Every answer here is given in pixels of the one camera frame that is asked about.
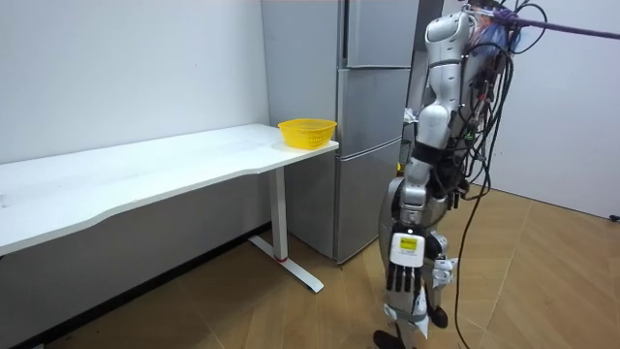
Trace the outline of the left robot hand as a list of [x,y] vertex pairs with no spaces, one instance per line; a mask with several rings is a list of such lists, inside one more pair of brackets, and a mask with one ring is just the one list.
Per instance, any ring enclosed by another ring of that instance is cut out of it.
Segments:
[[421,268],[425,238],[417,229],[396,223],[387,241],[387,289],[396,293],[412,293],[421,288]]

